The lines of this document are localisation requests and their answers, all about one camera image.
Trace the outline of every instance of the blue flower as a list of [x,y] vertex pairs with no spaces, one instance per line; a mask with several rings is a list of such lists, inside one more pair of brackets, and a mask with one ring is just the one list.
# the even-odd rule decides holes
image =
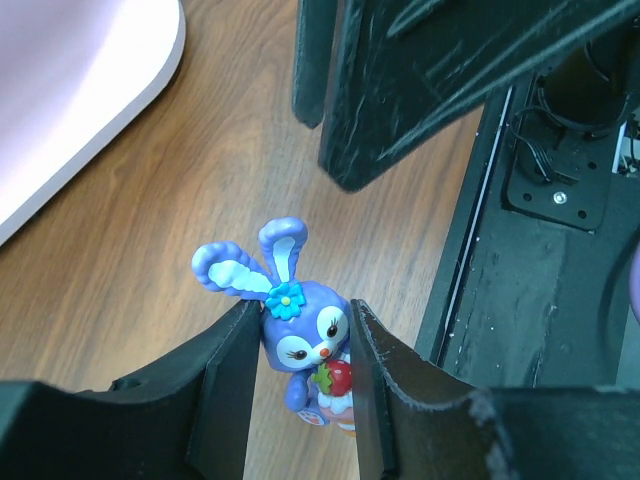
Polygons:
[[269,298],[264,305],[269,309],[273,318],[291,320],[300,315],[300,307],[306,303],[302,287],[299,283],[289,285],[281,283],[269,292]]

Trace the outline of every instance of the screw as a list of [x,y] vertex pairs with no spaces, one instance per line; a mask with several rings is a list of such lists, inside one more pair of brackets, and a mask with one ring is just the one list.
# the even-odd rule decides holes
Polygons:
[[567,194],[564,192],[556,192],[553,194],[553,201],[556,205],[563,205],[567,203]]

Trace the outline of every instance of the bunny eye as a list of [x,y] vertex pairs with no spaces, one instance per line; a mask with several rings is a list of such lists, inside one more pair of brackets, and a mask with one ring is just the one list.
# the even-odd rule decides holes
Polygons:
[[284,337],[276,346],[278,360],[288,368],[303,369],[311,365],[309,360],[311,351],[309,342],[295,335]]
[[323,340],[338,343],[349,333],[347,316],[338,307],[324,307],[317,319],[318,334]]

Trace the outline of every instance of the bunny head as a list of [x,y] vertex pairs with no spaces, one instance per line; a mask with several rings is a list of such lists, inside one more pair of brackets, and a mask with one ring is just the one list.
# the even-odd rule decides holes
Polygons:
[[208,290],[264,303],[262,342],[269,364],[281,372],[323,363],[349,337],[349,303],[329,287],[295,279],[307,237],[297,218],[267,223],[258,239],[270,273],[233,242],[204,245],[192,260]]

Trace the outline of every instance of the green leaf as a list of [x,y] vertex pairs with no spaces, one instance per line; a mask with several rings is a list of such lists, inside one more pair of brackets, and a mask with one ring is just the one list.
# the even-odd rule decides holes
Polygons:
[[320,389],[320,391],[325,395],[329,394],[330,392],[329,387],[331,387],[331,384],[333,383],[331,381],[331,377],[329,376],[329,373],[330,372],[329,372],[329,369],[327,368],[327,365],[323,363],[318,367],[318,373],[314,373],[313,375],[311,375],[311,381],[315,382],[318,385],[318,388]]

